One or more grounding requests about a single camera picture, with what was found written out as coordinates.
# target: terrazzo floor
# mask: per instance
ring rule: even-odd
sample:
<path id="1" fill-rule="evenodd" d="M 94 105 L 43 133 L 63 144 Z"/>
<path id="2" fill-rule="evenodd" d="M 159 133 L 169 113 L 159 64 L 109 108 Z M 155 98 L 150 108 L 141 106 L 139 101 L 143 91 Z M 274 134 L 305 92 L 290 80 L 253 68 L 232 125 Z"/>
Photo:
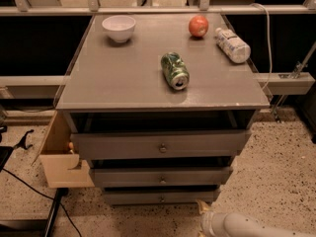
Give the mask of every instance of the terrazzo floor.
<path id="1" fill-rule="evenodd" d="M 279 111 L 282 123 L 262 110 L 252 126 L 252 136 L 233 162 L 234 172 L 211 205 L 215 212 L 236 211 L 259 219 L 264 225 L 316 234 L 316 145 L 293 108 Z M 39 153 L 46 124 L 31 119 L 10 122 L 1 145 L 15 145 L 33 129 L 28 151 L 17 149 L 5 168 L 51 197 Z M 51 201 L 34 193 L 4 171 L 0 173 L 0 220 L 46 218 Z M 62 199 L 82 236 L 184 237 L 200 230 L 196 204 L 117 206 L 106 204 L 97 188 L 71 189 Z M 62 210 L 54 237 L 79 236 Z"/>

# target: white bottle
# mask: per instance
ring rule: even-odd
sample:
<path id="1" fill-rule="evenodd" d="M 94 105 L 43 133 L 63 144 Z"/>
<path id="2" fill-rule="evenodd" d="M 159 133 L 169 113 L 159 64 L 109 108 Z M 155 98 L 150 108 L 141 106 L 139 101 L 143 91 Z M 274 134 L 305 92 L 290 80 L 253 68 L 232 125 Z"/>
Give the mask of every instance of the white bottle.
<path id="1" fill-rule="evenodd" d="M 245 62 L 250 56 L 250 47 L 231 30 L 217 28 L 216 43 L 235 63 Z"/>

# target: soda can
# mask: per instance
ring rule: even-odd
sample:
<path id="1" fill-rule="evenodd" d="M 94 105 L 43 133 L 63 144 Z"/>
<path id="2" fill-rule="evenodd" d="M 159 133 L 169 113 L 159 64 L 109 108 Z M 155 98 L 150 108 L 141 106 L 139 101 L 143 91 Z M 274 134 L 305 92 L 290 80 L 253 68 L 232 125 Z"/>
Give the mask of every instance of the soda can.
<path id="1" fill-rule="evenodd" d="M 168 84 L 175 90 L 185 89 L 190 80 L 190 74 L 185 62 L 176 52 L 168 52 L 161 58 L 161 66 Z"/>

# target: white cable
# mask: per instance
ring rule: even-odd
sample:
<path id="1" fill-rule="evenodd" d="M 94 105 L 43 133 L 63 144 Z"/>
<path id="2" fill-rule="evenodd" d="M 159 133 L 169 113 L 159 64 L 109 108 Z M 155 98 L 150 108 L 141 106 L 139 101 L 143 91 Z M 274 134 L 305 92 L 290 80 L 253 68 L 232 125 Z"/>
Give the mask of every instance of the white cable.
<path id="1" fill-rule="evenodd" d="M 262 4 L 253 3 L 251 5 L 263 9 L 266 12 L 266 15 L 267 15 L 267 39 L 268 39 L 268 52 L 269 52 L 270 70 L 269 70 L 269 75 L 268 75 L 267 82 L 265 83 L 265 85 L 262 88 L 264 90 L 267 87 L 267 85 L 269 84 L 271 74 L 273 73 L 273 57 L 272 57 L 272 54 L 271 54 L 271 36 L 270 36 L 270 15 L 269 15 L 269 11 L 267 10 L 267 8 L 265 6 L 263 6 Z"/>

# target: white bowl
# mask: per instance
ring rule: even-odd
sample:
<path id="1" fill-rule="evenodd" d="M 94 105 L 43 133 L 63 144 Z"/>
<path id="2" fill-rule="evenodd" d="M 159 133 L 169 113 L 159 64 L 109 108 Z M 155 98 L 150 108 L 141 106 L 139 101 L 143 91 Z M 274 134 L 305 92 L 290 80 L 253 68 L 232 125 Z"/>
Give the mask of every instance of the white bowl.
<path id="1" fill-rule="evenodd" d="M 109 38 L 115 42 L 128 41 L 135 29 L 136 21 L 124 15 L 111 16 L 102 22 Z"/>

